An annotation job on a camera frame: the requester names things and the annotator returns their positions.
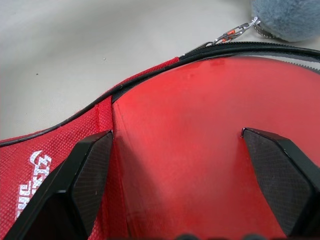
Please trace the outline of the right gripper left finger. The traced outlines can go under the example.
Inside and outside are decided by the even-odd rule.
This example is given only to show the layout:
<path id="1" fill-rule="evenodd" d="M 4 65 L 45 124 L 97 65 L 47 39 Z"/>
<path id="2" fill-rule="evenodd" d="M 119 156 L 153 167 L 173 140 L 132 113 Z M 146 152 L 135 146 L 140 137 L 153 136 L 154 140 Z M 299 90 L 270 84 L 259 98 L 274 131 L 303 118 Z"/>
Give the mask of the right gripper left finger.
<path id="1" fill-rule="evenodd" d="M 80 140 L 53 170 L 4 240 L 88 240 L 107 181 L 112 131 Z"/>

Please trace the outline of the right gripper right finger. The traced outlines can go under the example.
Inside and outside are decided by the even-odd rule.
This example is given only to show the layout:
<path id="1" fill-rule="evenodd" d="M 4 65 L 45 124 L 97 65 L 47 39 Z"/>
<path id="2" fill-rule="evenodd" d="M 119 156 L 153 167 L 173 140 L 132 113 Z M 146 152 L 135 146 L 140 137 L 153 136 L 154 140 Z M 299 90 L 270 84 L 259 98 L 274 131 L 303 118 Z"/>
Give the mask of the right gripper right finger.
<path id="1" fill-rule="evenodd" d="M 290 139 L 245 127 L 260 190 L 287 237 L 320 237 L 320 167 Z"/>

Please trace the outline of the black red paddle case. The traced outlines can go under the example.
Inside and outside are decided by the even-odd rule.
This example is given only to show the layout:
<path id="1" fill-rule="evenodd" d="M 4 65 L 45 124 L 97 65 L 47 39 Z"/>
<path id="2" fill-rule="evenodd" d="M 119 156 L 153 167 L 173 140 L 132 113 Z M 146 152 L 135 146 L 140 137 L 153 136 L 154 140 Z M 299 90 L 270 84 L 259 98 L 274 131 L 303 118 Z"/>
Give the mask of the black red paddle case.
<path id="1" fill-rule="evenodd" d="M 204 60 L 228 57 L 255 57 L 289 63 L 317 74 L 320 51 L 267 42 L 234 42 L 204 45 L 181 57 L 134 75 L 90 103 L 65 121 L 24 136 L 0 141 L 0 240 L 16 222 L 38 188 L 84 138 L 112 131 L 106 184 L 88 240 L 320 240 L 320 236 L 266 237 L 247 233 L 239 239 L 200 238 L 182 233 L 174 238 L 143 237 L 130 234 L 126 217 L 121 166 L 116 153 L 113 103 L 137 85 L 166 71 Z"/>

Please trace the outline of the red table tennis paddle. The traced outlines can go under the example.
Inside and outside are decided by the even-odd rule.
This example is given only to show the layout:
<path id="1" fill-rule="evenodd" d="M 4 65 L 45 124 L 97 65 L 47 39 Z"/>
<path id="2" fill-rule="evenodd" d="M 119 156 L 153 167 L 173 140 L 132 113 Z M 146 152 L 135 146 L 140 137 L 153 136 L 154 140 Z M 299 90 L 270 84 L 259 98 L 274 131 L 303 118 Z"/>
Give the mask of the red table tennis paddle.
<path id="1" fill-rule="evenodd" d="M 241 130 L 292 140 L 320 166 L 320 74 L 262 57 L 189 63 L 116 100 L 114 140 L 136 238 L 283 237 Z"/>

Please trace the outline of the silver carabiner clip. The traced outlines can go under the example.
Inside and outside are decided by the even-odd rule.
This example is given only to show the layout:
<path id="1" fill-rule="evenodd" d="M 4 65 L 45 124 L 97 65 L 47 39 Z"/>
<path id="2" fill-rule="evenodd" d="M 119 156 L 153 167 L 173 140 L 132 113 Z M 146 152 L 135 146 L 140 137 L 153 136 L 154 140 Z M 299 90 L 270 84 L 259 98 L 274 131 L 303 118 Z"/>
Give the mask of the silver carabiner clip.
<path id="1" fill-rule="evenodd" d="M 243 35 L 247 30 L 252 28 L 254 25 L 257 25 L 259 23 L 260 23 L 260 19 L 257 16 L 255 16 L 251 19 L 250 22 L 243 23 L 243 24 L 236 26 L 235 28 L 232 28 L 231 30 L 225 32 L 224 34 L 222 34 L 221 36 L 216 38 L 212 44 L 216 45 L 216 44 L 221 44 L 221 43 L 233 41 L 236 38 Z"/>

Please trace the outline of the grey fluffy pompom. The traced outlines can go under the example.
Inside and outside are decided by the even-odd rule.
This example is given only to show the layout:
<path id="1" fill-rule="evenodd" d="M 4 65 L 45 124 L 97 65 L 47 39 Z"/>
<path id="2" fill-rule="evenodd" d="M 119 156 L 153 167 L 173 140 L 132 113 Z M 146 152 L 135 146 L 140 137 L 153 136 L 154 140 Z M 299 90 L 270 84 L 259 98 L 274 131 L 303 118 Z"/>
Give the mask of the grey fluffy pompom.
<path id="1" fill-rule="evenodd" d="M 264 35 L 287 42 L 320 37 L 320 0 L 251 0 Z"/>

